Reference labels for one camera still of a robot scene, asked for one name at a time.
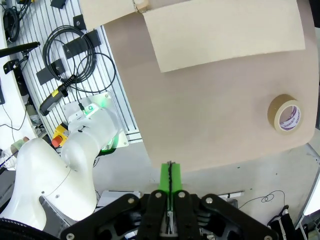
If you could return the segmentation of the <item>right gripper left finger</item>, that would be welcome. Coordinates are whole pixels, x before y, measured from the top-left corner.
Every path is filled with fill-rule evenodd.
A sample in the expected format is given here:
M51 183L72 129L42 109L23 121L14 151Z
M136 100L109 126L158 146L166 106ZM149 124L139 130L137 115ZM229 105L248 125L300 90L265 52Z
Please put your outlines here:
M125 194L62 231L62 240L157 240L169 190L169 163L163 163L159 188L141 198Z

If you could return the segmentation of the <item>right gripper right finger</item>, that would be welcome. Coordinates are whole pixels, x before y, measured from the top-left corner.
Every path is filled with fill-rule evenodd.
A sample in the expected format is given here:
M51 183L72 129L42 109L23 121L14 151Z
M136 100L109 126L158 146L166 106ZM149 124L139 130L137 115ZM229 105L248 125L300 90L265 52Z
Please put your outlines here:
M277 240L278 234L223 198L183 189L178 163L169 164L169 202L180 240Z

